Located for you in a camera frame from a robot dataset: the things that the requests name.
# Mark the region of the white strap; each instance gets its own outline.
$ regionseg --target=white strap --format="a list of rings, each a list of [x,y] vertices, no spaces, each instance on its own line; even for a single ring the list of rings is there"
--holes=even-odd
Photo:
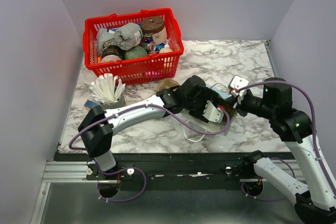
[[[184,137],[186,139],[188,139],[190,142],[194,142],[194,143],[197,143],[197,142],[201,141],[205,136],[205,135],[202,135],[199,140],[192,140],[192,139],[188,138],[187,135],[185,134],[185,126],[183,127],[183,134],[184,134]]]

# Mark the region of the table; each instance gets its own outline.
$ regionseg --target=table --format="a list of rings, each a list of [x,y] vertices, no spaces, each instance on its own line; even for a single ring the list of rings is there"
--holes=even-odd
[[[228,85],[233,76],[239,75],[250,83],[273,77],[263,41],[240,40],[187,40],[174,80],[182,84],[188,77],[197,75],[208,84],[217,82]],[[68,144],[77,127],[87,114],[83,105],[90,95],[89,84],[95,74],[82,63],[65,130],[60,153],[80,153],[70,150]],[[127,86],[126,105],[142,101],[156,93],[159,82]],[[261,96],[262,88],[252,88]],[[83,147],[79,139],[74,146]],[[271,130],[267,120],[254,115],[237,116],[227,135],[205,136],[193,143],[185,139],[183,126],[172,117],[143,122],[113,137],[111,149],[115,153],[203,153],[203,152],[288,152],[284,143]]]

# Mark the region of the orange object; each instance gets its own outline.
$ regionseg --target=orange object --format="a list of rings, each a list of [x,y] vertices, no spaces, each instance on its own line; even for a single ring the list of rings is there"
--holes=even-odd
[[[164,19],[167,37],[170,39],[170,47],[173,52],[154,54],[138,59],[99,63],[96,35],[100,28],[120,27],[128,22],[141,23],[143,19],[152,16],[160,16]],[[139,13],[133,14],[111,14],[109,16],[88,18],[85,20],[83,50],[85,53],[85,66],[92,70],[96,76],[112,73],[114,76],[119,76],[126,85],[131,85],[174,77],[184,47],[181,31],[172,10],[170,8],[161,8],[141,10]]]

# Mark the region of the brown object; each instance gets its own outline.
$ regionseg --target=brown object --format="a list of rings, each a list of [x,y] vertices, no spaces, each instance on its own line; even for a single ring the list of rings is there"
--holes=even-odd
[[[164,20],[159,16],[145,18],[141,23],[144,34],[156,34],[163,30]]]
[[[159,86],[157,87],[158,91],[163,90],[163,89],[170,89],[174,86],[179,86],[180,84],[177,81],[174,81],[173,79],[167,78],[163,79],[160,83]]]

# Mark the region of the bottle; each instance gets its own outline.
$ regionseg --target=bottle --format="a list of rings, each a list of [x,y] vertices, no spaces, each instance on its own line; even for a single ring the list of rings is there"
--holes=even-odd
[[[165,52],[172,52],[173,50],[169,46],[169,40],[166,40],[166,45],[162,49],[160,49],[159,53],[163,54]]]

